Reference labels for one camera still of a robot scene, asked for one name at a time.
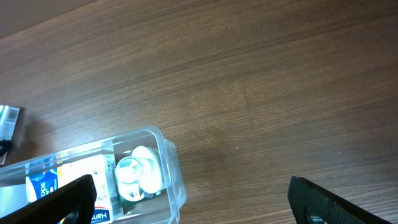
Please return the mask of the white blue Panadol box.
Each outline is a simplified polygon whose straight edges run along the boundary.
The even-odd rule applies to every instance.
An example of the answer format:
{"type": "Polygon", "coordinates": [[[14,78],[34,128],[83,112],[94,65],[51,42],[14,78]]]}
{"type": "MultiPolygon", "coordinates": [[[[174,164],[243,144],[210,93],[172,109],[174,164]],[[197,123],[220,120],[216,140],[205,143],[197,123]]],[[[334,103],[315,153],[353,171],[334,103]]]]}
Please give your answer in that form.
{"type": "MultiPolygon", "coordinates": [[[[1,141],[12,141],[20,110],[18,107],[1,105],[1,141]]],[[[6,158],[9,154],[10,151],[1,157],[1,165],[6,163],[6,158]]]]}

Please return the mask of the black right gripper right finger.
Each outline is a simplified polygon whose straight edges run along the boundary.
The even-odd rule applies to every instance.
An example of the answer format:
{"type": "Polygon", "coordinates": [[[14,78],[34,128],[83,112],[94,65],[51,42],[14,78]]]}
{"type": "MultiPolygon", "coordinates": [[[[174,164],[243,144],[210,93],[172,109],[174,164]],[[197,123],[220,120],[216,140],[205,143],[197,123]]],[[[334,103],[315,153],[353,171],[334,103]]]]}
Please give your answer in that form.
{"type": "Polygon", "coordinates": [[[287,197],[297,224],[389,224],[304,177],[291,177],[287,197]]]}

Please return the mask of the green square small box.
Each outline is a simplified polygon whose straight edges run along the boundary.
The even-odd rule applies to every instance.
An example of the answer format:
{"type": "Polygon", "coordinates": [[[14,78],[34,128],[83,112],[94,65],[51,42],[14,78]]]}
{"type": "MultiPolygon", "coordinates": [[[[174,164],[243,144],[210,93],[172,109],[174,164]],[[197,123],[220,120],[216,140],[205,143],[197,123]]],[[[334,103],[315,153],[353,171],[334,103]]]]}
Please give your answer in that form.
{"type": "Polygon", "coordinates": [[[138,183],[118,184],[119,203],[123,208],[131,207],[139,202],[152,200],[162,194],[161,191],[154,194],[145,192],[138,183]]]}

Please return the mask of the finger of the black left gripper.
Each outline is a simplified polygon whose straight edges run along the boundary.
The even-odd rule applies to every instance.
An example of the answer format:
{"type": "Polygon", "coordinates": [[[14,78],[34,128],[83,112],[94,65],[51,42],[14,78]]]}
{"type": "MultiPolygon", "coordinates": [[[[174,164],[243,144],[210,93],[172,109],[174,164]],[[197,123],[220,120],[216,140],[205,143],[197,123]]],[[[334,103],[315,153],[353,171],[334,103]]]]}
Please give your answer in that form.
{"type": "Polygon", "coordinates": [[[12,141],[2,140],[0,141],[0,157],[8,153],[13,148],[12,141]]]}

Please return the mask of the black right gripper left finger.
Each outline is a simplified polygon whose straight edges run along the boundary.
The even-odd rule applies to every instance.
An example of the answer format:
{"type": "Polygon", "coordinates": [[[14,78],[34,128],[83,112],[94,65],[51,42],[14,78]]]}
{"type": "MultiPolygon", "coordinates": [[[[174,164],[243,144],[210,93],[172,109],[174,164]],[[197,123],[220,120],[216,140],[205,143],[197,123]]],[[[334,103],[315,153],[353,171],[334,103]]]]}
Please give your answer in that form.
{"type": "Polygon", "coordinates": [[[1,218],[7,224],[91,223],[96,201],[93,177],[83,175],[1,218]]]}

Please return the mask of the white bottle clear cap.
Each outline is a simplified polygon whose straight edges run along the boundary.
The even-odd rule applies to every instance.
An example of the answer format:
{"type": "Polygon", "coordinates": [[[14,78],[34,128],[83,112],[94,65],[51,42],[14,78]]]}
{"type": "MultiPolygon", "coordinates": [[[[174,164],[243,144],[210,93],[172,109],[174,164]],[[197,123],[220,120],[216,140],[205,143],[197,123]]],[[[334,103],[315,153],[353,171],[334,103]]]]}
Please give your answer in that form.
{"type": "Polygon", "coordinates": [[[152,147],[137,146],[130,156],[123,157],[116,166],[116,177],[124,184],[138,183],[148,194],[165,189],[160,154],[152,147]]]}

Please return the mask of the blue yellow VapoDrops box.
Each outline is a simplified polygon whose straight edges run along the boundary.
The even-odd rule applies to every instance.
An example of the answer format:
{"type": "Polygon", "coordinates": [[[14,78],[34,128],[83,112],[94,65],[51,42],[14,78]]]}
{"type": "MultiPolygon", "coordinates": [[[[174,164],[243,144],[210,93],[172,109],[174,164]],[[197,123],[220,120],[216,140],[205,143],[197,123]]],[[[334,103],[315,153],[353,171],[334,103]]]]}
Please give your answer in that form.
{"type": "Polygon", "coordinates": [[[28,163],[25,168],[27,203],[32,203],[58,189],[57,168],[52,158],[28,163]]]}

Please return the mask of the clear plastic container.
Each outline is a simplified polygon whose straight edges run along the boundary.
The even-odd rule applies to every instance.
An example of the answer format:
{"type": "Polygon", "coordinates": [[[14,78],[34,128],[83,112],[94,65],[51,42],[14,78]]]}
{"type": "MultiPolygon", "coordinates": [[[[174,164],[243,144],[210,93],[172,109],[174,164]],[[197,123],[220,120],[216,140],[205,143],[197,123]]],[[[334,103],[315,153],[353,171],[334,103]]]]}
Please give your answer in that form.
{"type": "MultiPolygon", "coordinates": [[[[58,168],[87,157],[113,154],[117,166],[118,162],[123,157],[130,156],[132,150],[137,146],[152,147],[159,151],[165,189],[161,190],[160,196],[152,200],[139,202],[127,208],[121,206],[124,215],[112,223],[178,223],[180,209],[186,200],[180,164],[173,142],[164,138],[161,131],[154,126],[144,126],[128,133],[35,157],[2,168],[1,216],[5,217],[29,204],[25,186],[25,166],[28,163],[52,158],[56,162],[53,167],[58,168]]],[[[114,176],[118,189],[118,184],[122,182],[116,177],[116,168],[114,176]]]]}

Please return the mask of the white Hansaplast box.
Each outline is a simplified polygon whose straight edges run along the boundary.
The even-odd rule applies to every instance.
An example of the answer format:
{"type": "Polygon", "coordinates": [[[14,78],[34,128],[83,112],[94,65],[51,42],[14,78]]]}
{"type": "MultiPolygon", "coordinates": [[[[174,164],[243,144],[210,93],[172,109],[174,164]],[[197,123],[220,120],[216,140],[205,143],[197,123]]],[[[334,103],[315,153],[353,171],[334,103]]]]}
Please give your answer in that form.
{"type": "Polygon", "coordinates": [[[96,155],[64,164],[57,168],[58,186],[90,174],[95,183],[96,201],[92,223],[112,223],[124,215],[119,204],[114,169],[116,161],[113,154],[96,155]]]}

